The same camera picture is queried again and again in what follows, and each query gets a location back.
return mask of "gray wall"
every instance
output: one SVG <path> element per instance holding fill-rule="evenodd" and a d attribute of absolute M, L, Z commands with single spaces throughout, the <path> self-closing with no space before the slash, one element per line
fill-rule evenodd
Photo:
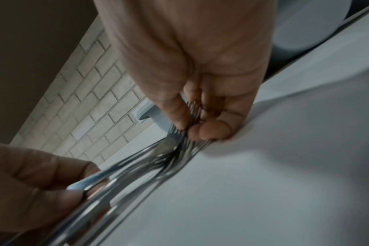
<path fill-rule="evenodd" d="M 91 0 L 0 0 L 0 142 L 12 140 L 96 15 Z"/>

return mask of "white countertop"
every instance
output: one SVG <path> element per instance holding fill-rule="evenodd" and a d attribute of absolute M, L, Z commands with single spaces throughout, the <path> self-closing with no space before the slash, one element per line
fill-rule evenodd
<path fill-rule="evenodd" d="M 101 167 L 164 135 L 153 124 Z M 229 244 L 369 245 L 369 15 L 264 83 L 237 136 L 199 153 L 103 243 Z"/>

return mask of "fingernail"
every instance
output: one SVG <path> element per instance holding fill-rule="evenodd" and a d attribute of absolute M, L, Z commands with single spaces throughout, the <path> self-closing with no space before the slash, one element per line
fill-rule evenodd
<path fill-rule="evenodd" d="M 56 198 L 57 210 L 59 212 L 65 212 L 77 207 L 82 197 L 83 192 L 80 190 L 62 191 Z"/>

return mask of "hand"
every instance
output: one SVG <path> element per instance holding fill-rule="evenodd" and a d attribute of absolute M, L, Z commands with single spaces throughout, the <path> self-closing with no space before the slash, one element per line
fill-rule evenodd
<path fill-rule="evenodd" d="M 275 0 L 95 0 L 120 60 L 176 127 L 201 101 L 197 139 L 232 136 L 247 117 L 268 65 Z"/>
<path fill-rule="evenodd" d="M 92 162 L 0 144 L 0 241 L 32 231 L 27 245 L 34 245 L 80 204 L 81 191 L 64 189 L 98 171 Z"/>

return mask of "brick wall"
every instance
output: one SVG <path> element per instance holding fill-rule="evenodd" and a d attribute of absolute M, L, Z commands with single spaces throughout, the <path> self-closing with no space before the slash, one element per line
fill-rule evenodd
<path fill-rule="evenodd" d="M 97 17 L 10 144 L 99 165 L 152 124 L 146 102 Z"/>

